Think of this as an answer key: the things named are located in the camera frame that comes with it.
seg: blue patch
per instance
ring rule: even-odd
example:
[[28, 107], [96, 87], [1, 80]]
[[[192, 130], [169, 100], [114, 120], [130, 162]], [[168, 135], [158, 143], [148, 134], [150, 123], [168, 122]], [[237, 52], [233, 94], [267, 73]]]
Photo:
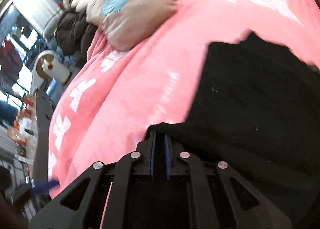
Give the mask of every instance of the blue patch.
[[106, 0], [102, 6], [101, 13], [107, 16], [111, 12], [119, 12], [128, 0]]

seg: dark jacket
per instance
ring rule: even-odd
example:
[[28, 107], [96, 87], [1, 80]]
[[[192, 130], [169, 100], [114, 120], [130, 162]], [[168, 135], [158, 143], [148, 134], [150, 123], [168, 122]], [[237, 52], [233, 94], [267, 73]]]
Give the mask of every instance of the dark jacket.
[[86, 10], [77, 13], [74, 9], [69, 9], [58, 20], [55, 37], [65, 56], [75, 52], [87, 55], [98, 27], [88, 24], [86, 17]]

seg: pink blanket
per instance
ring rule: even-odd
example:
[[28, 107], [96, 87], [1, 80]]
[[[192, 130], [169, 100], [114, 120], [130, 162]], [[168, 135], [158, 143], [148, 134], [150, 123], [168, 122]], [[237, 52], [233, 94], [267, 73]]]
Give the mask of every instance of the pink blanket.
[[98, 30], [88, 63], [52, 117], [49, 176], [61, 186], [51, 196], [95, 161], [133, 151], [149, 125], [183, 122], [208, 44], [237, 43], [248, 29], [320, 66], [314, 0], [179, 0], [177, 14], [127, 53], [114, 51]]

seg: orange object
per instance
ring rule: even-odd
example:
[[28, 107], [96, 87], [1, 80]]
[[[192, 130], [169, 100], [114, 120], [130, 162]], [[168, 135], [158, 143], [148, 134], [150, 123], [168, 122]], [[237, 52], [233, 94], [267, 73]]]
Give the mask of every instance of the orange object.
[[13, 121], [13, 126], [19, 130], [20, 126], [19, 126], [19, 123], [16, 120]]
[[22, 119], [23, 117], [31, 119], [31, 115], [26, 113], [25, 111], [22, 111], [19, 116], [20, 119]]
[[32, 114], [32, 111], [31, 111], [30, 109], [26, 109], [26, 110], [24, 110], [24, 112], [25, 112], [26, 114], [28, 114], [28, 115], [31, 115], [31, 114]]
[[27, 145], [26, 139], [15, 128], [8, 127], [7, 135], [11, 140], [15, 141], [17, 144], [23, 145], [23, 146]]

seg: red object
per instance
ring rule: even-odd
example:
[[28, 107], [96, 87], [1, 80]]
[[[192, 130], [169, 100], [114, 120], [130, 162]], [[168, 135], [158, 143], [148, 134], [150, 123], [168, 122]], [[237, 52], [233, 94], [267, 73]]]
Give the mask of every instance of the red object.
[[0, 76], [6, 77], [5, 81], [11, 87], [19, 79], [23, 63], [11, 41], [5, 40], [2, 45], [0, 43], [0, 65], [3, 70]]
[[59, 6], [61, 9], [64, 9], [64, 6], [63, 6], [63, 3], [62, 3], [62, 2], [59, 2], [59, 3], [58, 3], [58, 6]]
[[27, 105], [33, 106], [33, 102], [31, 102], [31, 101], [28, 100], [28, 99], [25, 99], [24, 102], [25, 102]]

